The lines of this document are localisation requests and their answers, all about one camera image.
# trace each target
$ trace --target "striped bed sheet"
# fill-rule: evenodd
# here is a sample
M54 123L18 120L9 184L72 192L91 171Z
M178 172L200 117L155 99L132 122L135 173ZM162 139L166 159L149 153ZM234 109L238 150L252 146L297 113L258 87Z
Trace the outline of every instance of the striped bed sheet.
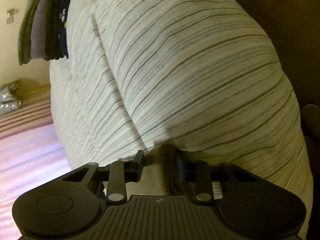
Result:
M233 162L312 206L300 111L275 48L234 0L71 0L69 60L50 66L71 168L172 139Z

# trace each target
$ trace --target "sheer curtain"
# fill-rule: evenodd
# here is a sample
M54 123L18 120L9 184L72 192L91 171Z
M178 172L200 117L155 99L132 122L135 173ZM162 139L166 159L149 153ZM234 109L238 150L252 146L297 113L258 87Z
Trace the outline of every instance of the sheer curtain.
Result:
M11 214L17 197L69 171L53 124L0 139L0 240L21 236Z

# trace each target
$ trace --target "silver plastic package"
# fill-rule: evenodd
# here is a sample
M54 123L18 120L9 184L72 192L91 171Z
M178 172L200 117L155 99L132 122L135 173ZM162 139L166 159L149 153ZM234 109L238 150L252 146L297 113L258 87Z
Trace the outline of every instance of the silver plastic package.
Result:
M0 102L9 102L18 100L18 97L14 93L18 89L18 82L12 82L10 84L0 87Z
M9 113L13 110L17 110L21 107L21 100L10 101L6 103L0 103L0 115Z

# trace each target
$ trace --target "curtain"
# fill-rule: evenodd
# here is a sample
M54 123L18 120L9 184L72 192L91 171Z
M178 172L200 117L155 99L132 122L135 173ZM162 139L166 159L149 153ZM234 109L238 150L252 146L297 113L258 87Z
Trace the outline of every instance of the curtain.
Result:
M47 123L50 101L0 118L0 240L21 236L11 213L18 196L70 171L54 125Z

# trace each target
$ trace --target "brown floor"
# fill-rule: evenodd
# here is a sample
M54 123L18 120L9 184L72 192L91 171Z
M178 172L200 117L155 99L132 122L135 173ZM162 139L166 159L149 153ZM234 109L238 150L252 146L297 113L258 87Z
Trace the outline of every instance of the brown floor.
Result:
M320 0L236 0L267 32L300 107L320 106Z

